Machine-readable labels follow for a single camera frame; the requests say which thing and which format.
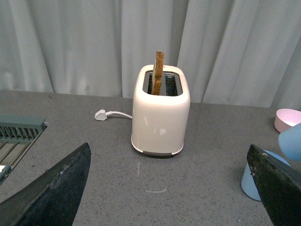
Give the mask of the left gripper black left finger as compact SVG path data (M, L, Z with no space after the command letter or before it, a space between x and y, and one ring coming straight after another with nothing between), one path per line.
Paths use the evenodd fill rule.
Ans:
M24 189L0 204L2 226L71 226L91 163L82 144Z

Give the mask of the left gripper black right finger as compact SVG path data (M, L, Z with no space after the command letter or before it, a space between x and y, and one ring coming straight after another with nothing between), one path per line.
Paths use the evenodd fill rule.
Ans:
M251 145L247 162L267 214L275 226L301 224L301 174Z

